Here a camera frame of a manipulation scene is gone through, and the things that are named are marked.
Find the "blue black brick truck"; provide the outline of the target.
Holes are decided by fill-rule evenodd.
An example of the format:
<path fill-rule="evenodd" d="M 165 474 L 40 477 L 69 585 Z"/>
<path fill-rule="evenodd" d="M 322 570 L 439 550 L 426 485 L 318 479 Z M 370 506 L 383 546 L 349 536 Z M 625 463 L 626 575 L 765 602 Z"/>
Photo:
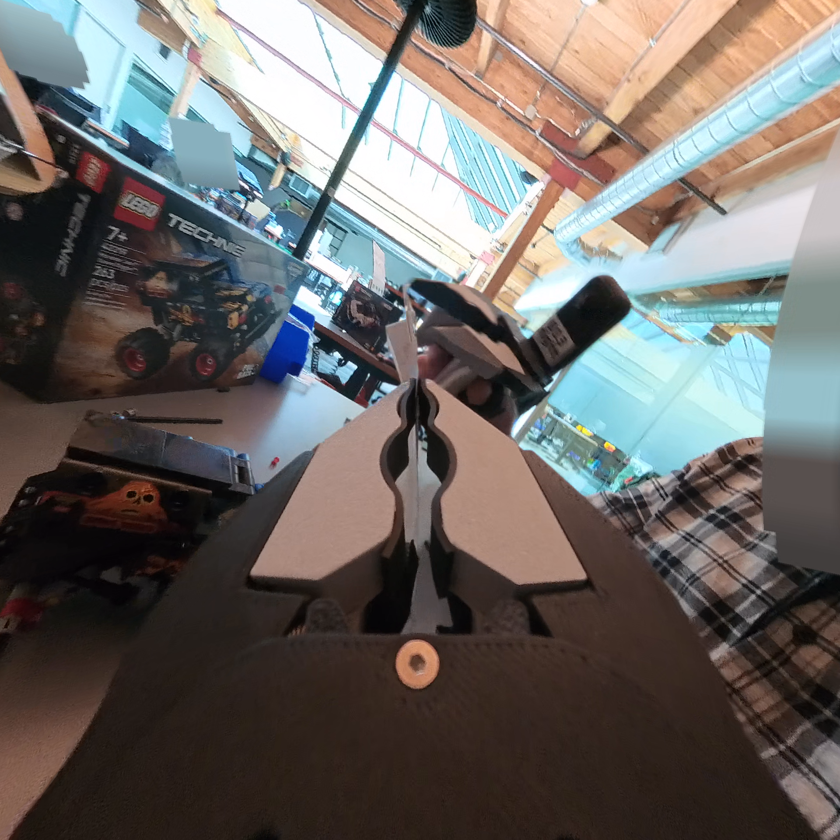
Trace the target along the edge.
<path fill-rule="evenodd" d="M 236 449 L 89 411 L 58 465 L 28 477 L 2 516 L 2 648 L 80 591 L 115 606 L 162 592 L 260 492 Z"/>

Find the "person's right hand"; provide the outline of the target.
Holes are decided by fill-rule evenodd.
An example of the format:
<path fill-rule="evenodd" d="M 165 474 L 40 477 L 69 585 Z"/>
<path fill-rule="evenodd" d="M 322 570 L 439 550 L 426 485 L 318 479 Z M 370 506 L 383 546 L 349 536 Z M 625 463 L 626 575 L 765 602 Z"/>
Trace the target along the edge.
<path fill-rule="evenodd" d="M 462 369 L 446 350 L 427 346 L 417 358 L 421 379 L 429 380 L 456 396 L 463 404 L 507 436 L 518 419 L 518 406 L 508 388 Z"/>

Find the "blue storage bin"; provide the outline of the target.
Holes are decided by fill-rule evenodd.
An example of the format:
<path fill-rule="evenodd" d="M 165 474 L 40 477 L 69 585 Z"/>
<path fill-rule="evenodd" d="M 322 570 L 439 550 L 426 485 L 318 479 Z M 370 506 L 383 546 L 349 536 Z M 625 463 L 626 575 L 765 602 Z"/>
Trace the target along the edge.
<path fill-rule="evenodd" d="M 302 373 L 314 340 L 314 314 L 292 305 L 266 355 L 259 376 L 279 384 Z"/>

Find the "white sticker sheet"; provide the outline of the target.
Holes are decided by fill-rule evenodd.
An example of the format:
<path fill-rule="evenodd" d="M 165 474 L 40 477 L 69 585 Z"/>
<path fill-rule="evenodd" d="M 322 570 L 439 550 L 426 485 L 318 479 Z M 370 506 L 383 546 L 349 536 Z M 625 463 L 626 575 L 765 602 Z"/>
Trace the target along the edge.
<path fill-rule="evenodd" d="M 413 407 L 408 416 L 413 425 L 408 437 L 408 466 L 397 485 L 404 502 L 406 540 L 414 550 L 417 569 L 404 635 L 434 634 L 452 623 L 446 600 L 437 594 L 432 564 L 431 502 L 440 483 L 427 465 L 420 417 L 418 348 L 415 328 L 409 318 L 387 327 L 386 337 L 401 382 L 413 385 Z"/>

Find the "wooden background table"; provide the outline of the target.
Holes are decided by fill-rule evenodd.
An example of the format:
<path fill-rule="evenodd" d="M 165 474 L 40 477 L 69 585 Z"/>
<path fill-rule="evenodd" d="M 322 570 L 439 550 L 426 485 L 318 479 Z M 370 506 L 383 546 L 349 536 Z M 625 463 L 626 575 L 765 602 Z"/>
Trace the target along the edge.
<path fill-rule="evenodd" d="M 348 381 L 338 388 L 342 396 L 367 406 L 374 390 L 379 385 L 397 386 L 400 384 L 400 378 L 392 362 L 367 350 L 330 320 L 315 321 L 314 334 L 318 337 L 318 346 L 321 350 L 335 352 L 344 362 L 354 365 L 354 371 Z"/>

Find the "black picture box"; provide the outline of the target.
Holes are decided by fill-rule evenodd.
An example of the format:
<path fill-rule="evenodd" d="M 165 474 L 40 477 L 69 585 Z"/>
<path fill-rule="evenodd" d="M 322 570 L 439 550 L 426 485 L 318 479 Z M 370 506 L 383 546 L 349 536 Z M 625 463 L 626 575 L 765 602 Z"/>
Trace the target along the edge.
<path fill-rule="evenodd" d="M 368 351 L 383 351 L 386 329 L 403 317 L 403 309 L 358 280 L 353 280 L 331 316 L 331 322 Z"/>

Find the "grey desk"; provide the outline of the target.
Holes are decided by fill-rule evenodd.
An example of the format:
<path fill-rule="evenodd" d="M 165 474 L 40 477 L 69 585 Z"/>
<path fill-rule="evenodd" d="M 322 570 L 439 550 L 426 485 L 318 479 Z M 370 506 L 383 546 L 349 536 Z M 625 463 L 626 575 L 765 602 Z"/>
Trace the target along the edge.
<path fill-rule="evenodd" d="M 2 512 L 28 476 L 56 467 L 88 411 L 133 409 L 150 417 L 215 417 L 221 424 L 162 424 L 175 434 L 247 454 L 257 483 L 314 448 L 361 406 L 319 381 L 263 379 L 230 392 L 140 395 L 40 404 L 2 384 Z M 1 834 L 8 838 L 75 748 L 97 711 L 123 653 L 155 605 L 147 584 L 116 606 L 87 591 L 46 609 L 2 652 Z"/>

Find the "silver ventilation duct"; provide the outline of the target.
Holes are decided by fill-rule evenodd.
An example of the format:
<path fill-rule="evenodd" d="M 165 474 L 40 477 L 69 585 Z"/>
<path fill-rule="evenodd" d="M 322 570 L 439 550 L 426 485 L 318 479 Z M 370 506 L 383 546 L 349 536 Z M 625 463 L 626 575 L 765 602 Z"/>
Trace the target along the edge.
<path fill-rule="evenodd" d="M 719 324 L 743 327 L 772 327 L 781 312 L 780 297 L 703 298 L 696 301 L 668 301 L 654 311 L 662 322 L 673 324 Z"/>
<path fill-rule="evenodd" d="M 583 235 L 699 169 L 730 148 L 838 87 L 839 23 L 835 14 L 758 77 L 561 219 L 554 242 L 570 261 L 587 265 Z"/>

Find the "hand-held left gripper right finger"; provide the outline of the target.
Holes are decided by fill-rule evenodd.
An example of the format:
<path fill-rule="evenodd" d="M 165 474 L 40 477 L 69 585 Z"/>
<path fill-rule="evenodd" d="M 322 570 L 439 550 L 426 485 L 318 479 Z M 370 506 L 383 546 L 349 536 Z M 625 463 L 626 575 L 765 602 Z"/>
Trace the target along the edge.
<path fill-rule="evenodd" d="M 421 382 L 436 595 L 473 617 L 499 602 L 583 589 L 589 576 L 520 447 L 432 381 Z"/>

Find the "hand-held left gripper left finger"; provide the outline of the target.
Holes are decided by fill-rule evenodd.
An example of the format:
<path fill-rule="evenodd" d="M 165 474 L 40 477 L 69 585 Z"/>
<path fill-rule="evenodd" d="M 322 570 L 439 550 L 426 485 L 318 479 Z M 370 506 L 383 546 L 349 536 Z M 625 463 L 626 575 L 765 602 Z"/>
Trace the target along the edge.
<path fill-rule="evenodd" d="M 409 464 L 415 381 L 364 410 L 315 450 L 258 554 L 249 580 L 331 599 L 371 631 L 400 631 L 417 559 L 396 485 Z"/>

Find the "monster truck set box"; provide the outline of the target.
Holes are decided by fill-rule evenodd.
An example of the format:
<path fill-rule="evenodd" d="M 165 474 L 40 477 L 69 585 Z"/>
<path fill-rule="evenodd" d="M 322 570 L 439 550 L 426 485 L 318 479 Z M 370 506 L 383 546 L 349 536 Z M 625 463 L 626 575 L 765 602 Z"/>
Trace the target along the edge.
<path fill-rule="evenodd" d="M 42 403 L 248 385 L 305 265 L 50 113 L 55 178 L 2 196 L 1 378 Z"/>

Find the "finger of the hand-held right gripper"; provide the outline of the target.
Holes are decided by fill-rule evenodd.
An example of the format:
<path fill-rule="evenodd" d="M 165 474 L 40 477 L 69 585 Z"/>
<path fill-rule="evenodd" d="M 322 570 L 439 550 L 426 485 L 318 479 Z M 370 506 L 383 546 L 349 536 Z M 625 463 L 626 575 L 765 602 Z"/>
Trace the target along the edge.
<path fill-rule="evenodd" d="M 446 392 L 464 392 L 477 380 L 495 382 L 503 375 L 513 375 L 517 382 L 523 377 L 519 359 L 506 344 L 464 324 L 424 322 L 421 348 L 443 354 L 442 362 L 423 362 L 421 379 L 436 383 Z"/>

